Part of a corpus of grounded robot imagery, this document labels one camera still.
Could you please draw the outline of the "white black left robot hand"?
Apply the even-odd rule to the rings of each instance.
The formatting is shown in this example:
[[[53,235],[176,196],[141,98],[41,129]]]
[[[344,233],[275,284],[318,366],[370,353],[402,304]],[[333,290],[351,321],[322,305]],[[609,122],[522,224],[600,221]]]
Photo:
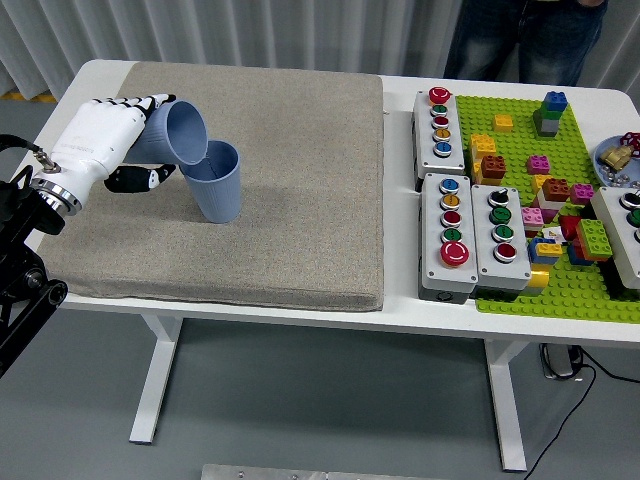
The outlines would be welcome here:
[[[38,172],[32,186],[68,193],[84,204],[94,183],[105,180],[123,162],[155,110],[176,100],[173,94],[93,99],[82,104],[54,144],[55,173]]]

